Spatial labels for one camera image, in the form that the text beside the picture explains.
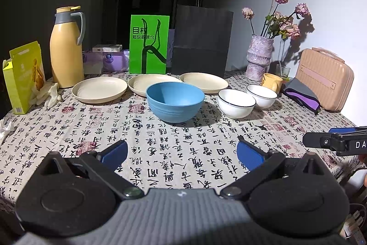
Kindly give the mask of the person's hand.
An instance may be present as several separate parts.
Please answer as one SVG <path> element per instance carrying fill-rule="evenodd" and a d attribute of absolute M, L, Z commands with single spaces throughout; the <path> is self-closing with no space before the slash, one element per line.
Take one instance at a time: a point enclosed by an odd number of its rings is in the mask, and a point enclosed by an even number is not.
<path fill-rule="evenodd" d="M 358 158 L 359 158 L 359 161 L 360 161 L 360 162 L 362 162 L 362 163 L 364 163 L 364 164 L 367 164 L 367 161 L 366 161 L 366 159 L 367 159 L 367 154 L 359 155 L 359 156 L 358 156 Z"/>

